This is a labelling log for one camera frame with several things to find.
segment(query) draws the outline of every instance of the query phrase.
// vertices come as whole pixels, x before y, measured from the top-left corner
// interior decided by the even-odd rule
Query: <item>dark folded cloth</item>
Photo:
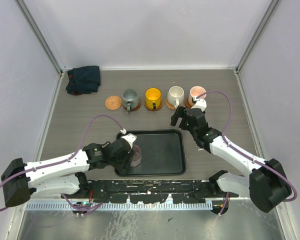
[[[66,86],[68,94],[81,95],[98,92],[101,84],[98,66],[83,66],[68,71],[69,83]]]

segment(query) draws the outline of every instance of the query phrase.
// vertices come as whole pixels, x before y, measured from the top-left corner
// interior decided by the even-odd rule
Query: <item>black tray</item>
[[[120,177],[181,175],[186,171],[182,134],[175,129],[128,131],[136,135],[135,144],[141,148],[142,160],[139,166],[130,167]]]

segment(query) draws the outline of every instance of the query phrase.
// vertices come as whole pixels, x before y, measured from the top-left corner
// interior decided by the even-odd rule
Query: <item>wood grain surface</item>
[[[184,89],[185,97],[193,86],[202,86],[207,91],[226,92],[232,101],[232,122],[226,132],[232,142],[256,154],[252,135],[246,118],[243,102],[232,70],[104,70],[101,71],[101,86],[97,93],[73,96],[66,92],[68,75],[64,76],[46,136],[41,159],[47,160],[72,153],[78,147],[90,120],[98,114],[108,114],[116,118],[127,130],[165,130],[170,126],[174,111],[165,104],[159,111],[149,111],[142,104],[135,112],[127,113],[120,107],[109,110],[105,101],[109,96],[122,96],[126,89],[134,89],[142,102],[148,88],[159,88],[162,99],[167,97],[172,86]],[[211,127],[222,130],[229,116],[229,105],[219,93],[211,93],[207,101],[206,120]],[[118,126],[105,117],[100,117],[91,126],[84,146],[89,143],[113,142],[119,132]],[[119,177],[113,167],[94,169],[86,172],[89,179],[208,179],[219,170],[241,174],[225,160],[201,150],[191,134],[182,131],[186,158],[186,171],[183,175],[155,177]]]

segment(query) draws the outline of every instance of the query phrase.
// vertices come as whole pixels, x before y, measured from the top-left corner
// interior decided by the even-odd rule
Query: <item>white wall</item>
[[[0,0],[0,177],[13,159],[34,159],[57,81],[15,1]],[[13,212],[0,212],[0,240]]]
[[[281,1],[241,75],[263,149],[298,190],[287,205],[300,236],[300,0]]]
[[[25,0],[65,68],[237,66],[270,0]]]

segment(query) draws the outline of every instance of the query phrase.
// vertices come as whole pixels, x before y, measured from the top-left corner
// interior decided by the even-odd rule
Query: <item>mug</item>
[[[122,105],[126,108],[128,112],[136,108],[139,105],[139,97],[135,90],[128,89],[125,90],[122,95]]]
[[[145,91],[145,105],[149,109],[156,109],[161,104],[161,91],[158,88],[152,87]]]
[[[199,96],[200,94],[205,93],[206,90],[202,86],[194,86],[190,89],[189,97],[188,97],[188,103],[191,107],[193,107],[195,104],[192,102],[193,97]]]
[[[168,103],[174,106],[175,109],[177,109],[177,107],[185,100],[185,91],[182,89],[182,87],[173,86],[170,88],[168,96],[166,98],[168,100]]]

